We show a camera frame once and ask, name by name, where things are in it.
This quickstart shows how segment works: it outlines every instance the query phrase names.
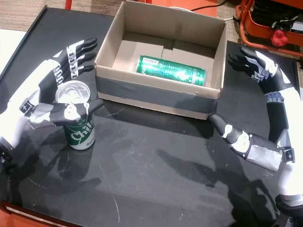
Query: white floor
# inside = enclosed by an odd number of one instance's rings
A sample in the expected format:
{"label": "white floor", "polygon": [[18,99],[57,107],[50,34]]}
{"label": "white floor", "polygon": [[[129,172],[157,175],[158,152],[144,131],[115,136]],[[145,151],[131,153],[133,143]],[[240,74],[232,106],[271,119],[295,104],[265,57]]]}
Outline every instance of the white floor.
{"label": "white floor", "polygon": [[24,31],[0,29],[0,74],[25,33]]}

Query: green can lying in box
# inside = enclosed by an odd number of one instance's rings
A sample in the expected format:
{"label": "green can lying in box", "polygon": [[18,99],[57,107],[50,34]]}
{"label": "green can lying in box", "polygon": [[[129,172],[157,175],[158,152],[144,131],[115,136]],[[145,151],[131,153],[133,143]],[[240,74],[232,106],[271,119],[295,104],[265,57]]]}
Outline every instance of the green can lying in box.
{"label": "green can lying in box", "polygon": [[206,81],[204,69],[143,55],[138,60],[137,72],[199,86]]}

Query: green can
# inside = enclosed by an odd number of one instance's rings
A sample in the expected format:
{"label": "green can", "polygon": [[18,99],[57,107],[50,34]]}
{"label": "green can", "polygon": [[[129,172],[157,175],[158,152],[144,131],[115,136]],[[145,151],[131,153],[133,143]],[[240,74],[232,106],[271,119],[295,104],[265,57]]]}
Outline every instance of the green can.
{"label": "green can", "polygon": [[[56,92],[56,101],[66,104],[86,103],[90,97],[89,87],[77,80],[62,83]],[[76,124],[63,126],[68,144],[75,150],[85,150],[95,142],[92,116],[81,117]]]}
{"label": "green can", "polygon": [[144,55],[138,60],[137,72],[199,86],[206,81],[204,69]]}

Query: can lid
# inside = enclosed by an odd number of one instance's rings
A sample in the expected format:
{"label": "can lid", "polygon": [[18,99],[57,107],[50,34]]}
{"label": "can lid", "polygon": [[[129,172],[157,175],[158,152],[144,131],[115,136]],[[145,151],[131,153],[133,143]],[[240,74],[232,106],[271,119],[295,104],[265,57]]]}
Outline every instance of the can lid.
{"label": "can lid", "polygon": [[61,84],[56,91],[58,103],[79,104],[89,100],[89,87],[78,80],[70,80]]}

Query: black cable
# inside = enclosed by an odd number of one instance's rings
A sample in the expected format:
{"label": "black cable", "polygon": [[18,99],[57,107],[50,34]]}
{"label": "black cable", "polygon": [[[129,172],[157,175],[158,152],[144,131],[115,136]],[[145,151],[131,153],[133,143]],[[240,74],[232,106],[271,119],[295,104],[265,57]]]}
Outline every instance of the black cable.
{"label": "black cable", "polygon": [[212,5],[212,6],[202,6],[202,7],[199,7],[199,8],[196,8],[196,9],[192,9],[191,11],[196,11],[196,10],[199,10],[199,9],[205,9],[205,8],[211,8],[211,7],[218,7],[218,6],[221,6],[223,5],[224,3],[226,3],[227,0],[224,0],[222,3],[220,3],[219,5]]}

